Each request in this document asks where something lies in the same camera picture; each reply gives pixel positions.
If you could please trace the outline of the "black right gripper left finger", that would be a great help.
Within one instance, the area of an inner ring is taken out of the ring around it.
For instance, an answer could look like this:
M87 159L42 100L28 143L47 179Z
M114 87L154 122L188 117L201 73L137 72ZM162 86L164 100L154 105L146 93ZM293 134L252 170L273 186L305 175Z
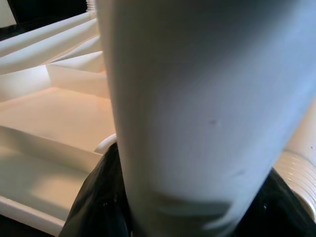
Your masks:
M85 179L61 237L129 237L132 220L117 143L107 149Z

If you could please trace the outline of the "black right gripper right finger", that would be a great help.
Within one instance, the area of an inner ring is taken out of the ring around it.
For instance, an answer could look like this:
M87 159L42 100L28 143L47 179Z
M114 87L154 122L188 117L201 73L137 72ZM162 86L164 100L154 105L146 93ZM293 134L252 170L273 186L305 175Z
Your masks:
M235 237L315 237L316 224L272 169L234 231Z

